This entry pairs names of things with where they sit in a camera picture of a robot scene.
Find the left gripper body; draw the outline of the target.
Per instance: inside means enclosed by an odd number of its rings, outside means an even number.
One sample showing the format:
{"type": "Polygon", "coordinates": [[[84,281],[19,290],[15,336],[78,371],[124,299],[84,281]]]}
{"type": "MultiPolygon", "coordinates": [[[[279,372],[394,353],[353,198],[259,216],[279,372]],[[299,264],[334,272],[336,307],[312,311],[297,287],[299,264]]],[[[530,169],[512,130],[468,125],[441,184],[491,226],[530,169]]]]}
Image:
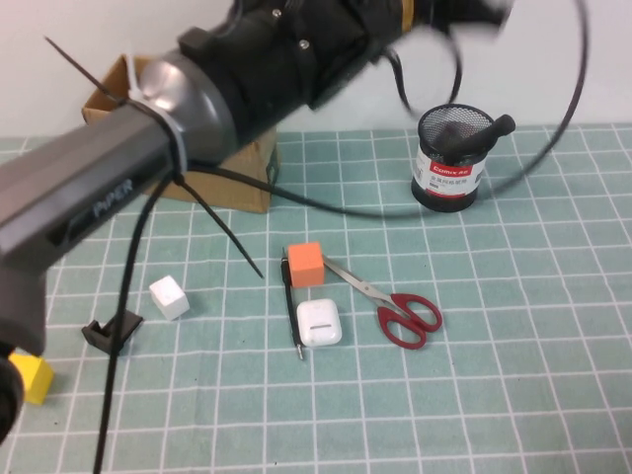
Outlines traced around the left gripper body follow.
{"type": "Polygon", "coordinates": [[[455,27],[485,27],[497,32],[507,22],[513,6],[513,1],[420,1],[419,20],[445,34],[455,27]]]}

